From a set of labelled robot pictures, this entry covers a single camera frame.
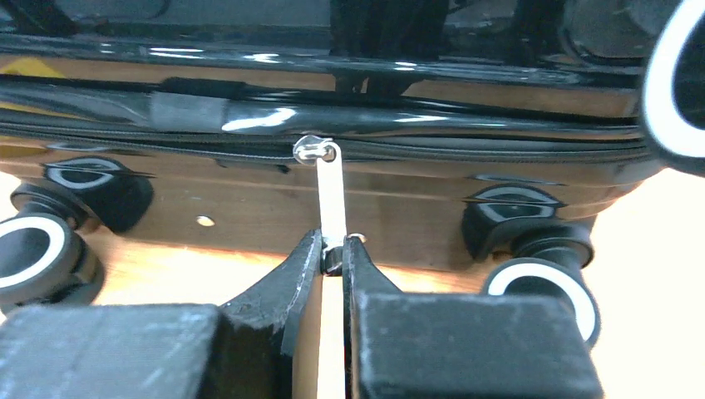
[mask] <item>wooden table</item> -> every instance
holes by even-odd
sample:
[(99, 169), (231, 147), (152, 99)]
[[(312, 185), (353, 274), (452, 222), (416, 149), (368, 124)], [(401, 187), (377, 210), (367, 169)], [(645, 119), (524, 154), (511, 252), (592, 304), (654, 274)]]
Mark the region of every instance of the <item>wooden table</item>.
[[(17, 181), (0, 175), (0, 219), (15, 213)], [(585, 271), (602, 311), (593, 358), (608, 397), (705, 398), (705, 180), (666, 170), (603, 212), (597, 257)], [(142, 244), (99, 231), (88, 238), (109, 269), (98, 303), (222, 303), (283, 256)], [(476, 275), (385, 268), (402, 289), (476, 291)], [(343, 397), (343, 296), (324, 284), (318, 397)]]

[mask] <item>zipper track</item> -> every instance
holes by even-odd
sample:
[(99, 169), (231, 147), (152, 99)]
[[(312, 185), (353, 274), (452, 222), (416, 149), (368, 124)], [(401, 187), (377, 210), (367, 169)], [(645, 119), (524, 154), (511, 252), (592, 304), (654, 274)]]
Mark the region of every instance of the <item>zipper track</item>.
[[(191, 155), (214, 158), (219, 160), (247, 161), (261, 164), (290, 165), (297, 161), (292, 155), (254, 155), (242, 154), (219, 150), (203, 150), (185, 148), (174, 145), (143, 143), (135, 140), (111, 140), (106, 138), (90, 138), (80, 135), (63, 135), (56, 133), (42, 133), (18, 129), (3, 129), (4, 135), (13, 135), (19, 138), (34, 140), (70, 141), (77, 144), (100, 145), (123, 150), (158, 151), (177, 155)], [(240, 137), (239, 140), (204, 140), (188, 141), (191, 144), (244, 144), (256, 145), (262, 149), (262, 144), (287, 145), (293, 144), (295, 138), (274, 136), (249, 136)], [(357, 141), (336, 139), (343, 149), (348, 161), (373, 161), (373, 160), (409, 160), (409, 161), (451, 161), (451, 162), (505, 162), (505, 163), (610, 163), (620, 161), (638, 161), (653, 158), (646, 146), (640, 142), (610, 143), (605, 145), (605, 150), (458, 150), (442, 147), (399, 145), (376, 143), (371, 141)]]

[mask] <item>zipper pull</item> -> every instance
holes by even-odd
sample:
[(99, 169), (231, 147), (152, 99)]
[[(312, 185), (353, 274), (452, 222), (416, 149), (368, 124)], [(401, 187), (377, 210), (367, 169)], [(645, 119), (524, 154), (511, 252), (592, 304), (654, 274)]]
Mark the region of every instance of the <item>zipper pull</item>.
[(333, 139), (306, 135), (293, 146), (293, 157), (301, 164), (316, 166), (318, 207), (323, 236), (321, 272), (338, 276), (342, 273), (343, 244), (348, 236), (343, 189), (343, 153)]

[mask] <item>white wheel rim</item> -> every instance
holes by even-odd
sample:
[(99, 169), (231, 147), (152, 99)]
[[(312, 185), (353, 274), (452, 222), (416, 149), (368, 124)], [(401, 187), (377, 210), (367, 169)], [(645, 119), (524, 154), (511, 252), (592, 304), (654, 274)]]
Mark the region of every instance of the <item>white wheel rim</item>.
[(683, 45), (705, 15), (705, 1), (683, 0), (663, 30), (643, 86), (645, 121), (653, 138), (681, 156), (705, 157), (705, 130), (685, 121), (673, 98), (673, 78)]
[(590, 296), (567, 274), (545, 264), (515, 264), (501, 270), (487, 288), (489, 295), (504, 295), (507, 287), (522, 277), (538, 277), (548, 280), (562, 289), (575, 309), (575, 321), (583, 340), (587, 341), (593, 334), (597, 318)]
[(0, 224), (0, 238), (21, 229), (39, 229), (47, 233), (49, 236), (49, 245), (44, 255), (32, 266), (25, 268), (19, 273), (0, 278), (0, 288), (11, 287), (36, 277), (56, 260), (66, 242), (64, 229), (58, 222), (39, 216), (11, 219)]

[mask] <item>metal rivet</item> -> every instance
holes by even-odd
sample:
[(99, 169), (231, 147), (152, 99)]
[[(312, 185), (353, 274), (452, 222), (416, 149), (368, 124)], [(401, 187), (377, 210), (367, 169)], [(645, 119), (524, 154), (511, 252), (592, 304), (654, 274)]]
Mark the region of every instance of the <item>metal rivet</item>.
[(203, 227), (213, 227), (215, 226), (215, 220), (209, 218), (208, 216), (201, 215), (196, 218), (196, 223), (200, 224)]

